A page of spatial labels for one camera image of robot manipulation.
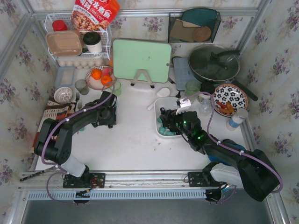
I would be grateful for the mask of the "white storage basket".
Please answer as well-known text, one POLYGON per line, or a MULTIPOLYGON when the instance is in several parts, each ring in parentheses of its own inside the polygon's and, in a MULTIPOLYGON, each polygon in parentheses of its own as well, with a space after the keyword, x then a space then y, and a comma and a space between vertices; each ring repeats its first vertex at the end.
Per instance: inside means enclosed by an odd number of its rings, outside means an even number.
POLYGON ((170 139, 177 139, 177 138, 181 138, 181 135, 182 134, 176 134, 176 135, 173 135, 173 136, 165 136, 165 135, 161 135, 158 131, 159 131, 159 128, 162 127, 162 123, 158 123, 157 122, 157 119, 159 118, 159 116, 161 115, 161 112, 160 112, 160 108, 161 107, 164 107, 166 110, 179 110, 179 106, 177 104, 177 101, 178 99, 175 98, 175 97, 165 97, 165 98, 158 98, 155 103, 154 103, 154 111, 155 111, 155 129, 156 129, 156 133, 158 135, 158 137, 162 138, 162 139, 167 139, 167 140, 170 140, 170 139))

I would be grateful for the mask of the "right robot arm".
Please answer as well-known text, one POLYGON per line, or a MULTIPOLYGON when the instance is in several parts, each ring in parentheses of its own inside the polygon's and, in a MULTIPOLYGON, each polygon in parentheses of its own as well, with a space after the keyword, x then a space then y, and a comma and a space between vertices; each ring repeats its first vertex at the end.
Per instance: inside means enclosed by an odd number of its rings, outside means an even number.
POLYGON ((231 140, 218 141, 201 127, 196 112, 176 114, 175 110, 160 109, 160 119, 164 127, 182 135, 190 147, 215 160, 207 168, 213 169, 223 164, 235 168, 246 193, 261 202, 269 193, 282 188, 282 179, 265 153, 259 149, 253 152, 243 150, 231 140))

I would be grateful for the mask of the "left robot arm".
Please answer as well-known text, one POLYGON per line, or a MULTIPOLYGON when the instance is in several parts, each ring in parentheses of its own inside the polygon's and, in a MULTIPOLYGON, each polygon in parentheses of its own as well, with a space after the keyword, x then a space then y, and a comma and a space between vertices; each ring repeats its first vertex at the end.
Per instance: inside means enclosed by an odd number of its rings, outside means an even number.
POLYGON ((116 125, 117 96, 103 91, 100 98, 87 103, 82 109, 60 121, 46 119, 41 127, 34 153, 45 165, 55 165, 75 178, 87 179, 89 168, 71 152, 72 137, 80 129, 91 124, 93 127, 116 125))

